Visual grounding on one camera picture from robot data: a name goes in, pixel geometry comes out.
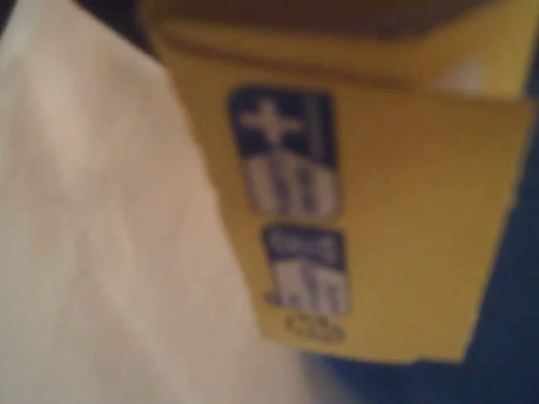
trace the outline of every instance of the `cardboard box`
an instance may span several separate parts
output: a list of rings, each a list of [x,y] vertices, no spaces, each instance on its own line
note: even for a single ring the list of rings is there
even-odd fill
[[[460,359],[534,124],[521,89],[539,3],[495,2],[395,40],[292,26],[295,8],[253,24],[187,3],[141,15],[264,335],[357,359]],[[310,12],[339,16],[323,10]],[[451,74],[470,66],[468,94],[455,91]]]

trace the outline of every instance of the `blue logo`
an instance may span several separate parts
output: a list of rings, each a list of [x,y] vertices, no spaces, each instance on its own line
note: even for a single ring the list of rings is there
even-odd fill
[[[302,218],[337,213],[338,165],[326,93],[242,88],[231,96],[229,113],[259,212]]]
[[[275,283],[271,304],[320,316],[341,316],[349,311],[341,233],[272,225],[264,229],[263,239]]]

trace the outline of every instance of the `blue surface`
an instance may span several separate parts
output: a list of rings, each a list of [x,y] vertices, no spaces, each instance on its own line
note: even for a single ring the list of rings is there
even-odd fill
[[[538,91],[534,74],[530,92]],[[464,362],[327,359],[358,396],[374,404],[539,402],[539,126],[518,197]]]

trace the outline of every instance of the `yellow box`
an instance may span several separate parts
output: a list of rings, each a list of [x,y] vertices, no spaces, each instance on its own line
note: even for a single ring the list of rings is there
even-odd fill
[[[539,3],[394,40],[173,3],[142,15],[264,335],[357,359],[460,359],[535,119],[521,89]],[[433,89],[463,66],[480,70],[474,95]]]

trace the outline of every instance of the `printed symbol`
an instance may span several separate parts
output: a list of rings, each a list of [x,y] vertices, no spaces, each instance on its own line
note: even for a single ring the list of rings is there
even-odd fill
[[[229,111],[248,189],[273,215],[326,217],[339,207],[330,97],[243,88]]]
[[[269,303],[321,316],[350,309],[344,240],[336,231],[274,225],[264,229],[275,292]]]
[[[285,327],[299,337],[316,339],[323,343],[342,343],[344,341],[343,329],[331,324],[326,317],[312,317],[306,314],[292,315],[285,319]]]

